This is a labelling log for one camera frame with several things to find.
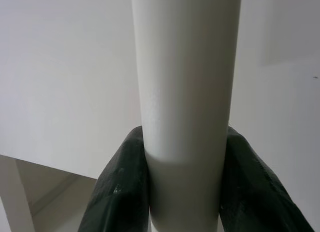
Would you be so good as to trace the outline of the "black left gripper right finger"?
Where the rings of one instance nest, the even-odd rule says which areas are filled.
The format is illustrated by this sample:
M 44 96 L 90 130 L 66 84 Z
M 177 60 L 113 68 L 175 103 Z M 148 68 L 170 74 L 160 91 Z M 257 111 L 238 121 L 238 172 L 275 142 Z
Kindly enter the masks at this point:
M 219 215 L 226 232 L 311 232 L 288 192 L 234 128 L 227 132 Z

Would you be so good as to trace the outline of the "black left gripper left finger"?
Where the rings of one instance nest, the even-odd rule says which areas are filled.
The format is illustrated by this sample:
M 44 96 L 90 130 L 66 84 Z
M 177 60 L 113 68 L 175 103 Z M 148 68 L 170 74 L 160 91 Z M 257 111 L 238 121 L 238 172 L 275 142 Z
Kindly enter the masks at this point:
M 80 232 L 146 232 L 149 227 L 149 170 L 142 127 L 126 136 L 98 177 Z

